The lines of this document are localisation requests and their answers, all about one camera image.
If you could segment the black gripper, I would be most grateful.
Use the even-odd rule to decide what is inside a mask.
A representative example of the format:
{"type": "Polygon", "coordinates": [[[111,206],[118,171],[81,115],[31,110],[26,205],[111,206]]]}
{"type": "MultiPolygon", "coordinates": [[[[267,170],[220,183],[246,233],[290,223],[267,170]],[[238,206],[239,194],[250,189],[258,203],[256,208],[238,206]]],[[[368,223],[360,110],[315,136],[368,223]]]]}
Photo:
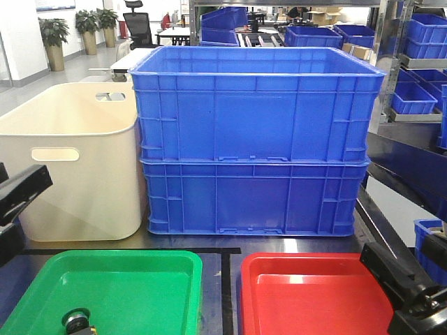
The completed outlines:
{"type": "Polygon", "coordinates": [[[445,334],[446,287],[416,273],[376,242],[367,242],[360,261],[382,287],[393,306],[389,334],[445,334]]]}

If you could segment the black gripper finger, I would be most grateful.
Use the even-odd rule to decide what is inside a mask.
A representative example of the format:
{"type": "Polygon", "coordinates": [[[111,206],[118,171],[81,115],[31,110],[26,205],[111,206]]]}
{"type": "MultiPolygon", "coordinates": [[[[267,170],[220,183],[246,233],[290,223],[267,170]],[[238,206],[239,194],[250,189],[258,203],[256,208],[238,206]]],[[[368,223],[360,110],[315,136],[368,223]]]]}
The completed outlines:
{"type": "Polygon", "coordinates": [[[1,183],[1,226],[13,220],[53,185],[46,165],[32,165],[1,183]]]}

